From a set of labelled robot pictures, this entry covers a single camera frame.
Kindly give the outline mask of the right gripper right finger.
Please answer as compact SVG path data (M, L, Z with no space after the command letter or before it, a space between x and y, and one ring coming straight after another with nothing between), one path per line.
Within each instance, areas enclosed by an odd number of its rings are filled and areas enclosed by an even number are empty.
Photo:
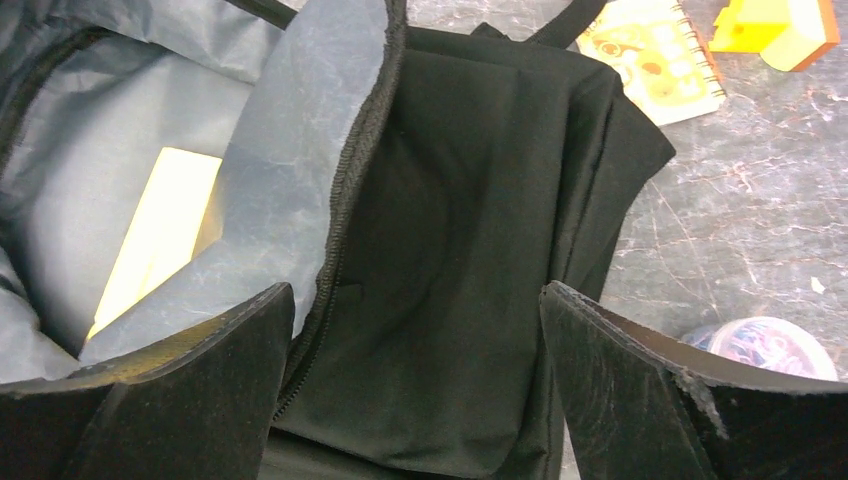
M847 387L696 349L559 282L543 338L584 479L843 479Z

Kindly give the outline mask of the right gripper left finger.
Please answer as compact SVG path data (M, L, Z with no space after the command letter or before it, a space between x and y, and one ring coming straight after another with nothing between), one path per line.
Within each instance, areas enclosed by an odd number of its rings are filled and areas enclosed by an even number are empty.
M55 381L1 389L5 479L254 479L294 315L278 283Z

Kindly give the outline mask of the yellow book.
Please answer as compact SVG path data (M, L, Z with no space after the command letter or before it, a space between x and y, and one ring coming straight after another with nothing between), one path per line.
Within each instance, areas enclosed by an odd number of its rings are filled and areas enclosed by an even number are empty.
M220 238L218 157L165 147L137 204L86 339L124 314Z

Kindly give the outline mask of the black student backpack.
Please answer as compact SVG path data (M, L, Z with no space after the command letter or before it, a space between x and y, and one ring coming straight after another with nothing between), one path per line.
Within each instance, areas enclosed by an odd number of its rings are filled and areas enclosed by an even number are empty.
M1 389L278 283L293 327L254 479L554 479L538 298L600 296L674 154L573 1L529 39L402 1L5 1ZM86 336L165 147L222 160L220 238Z

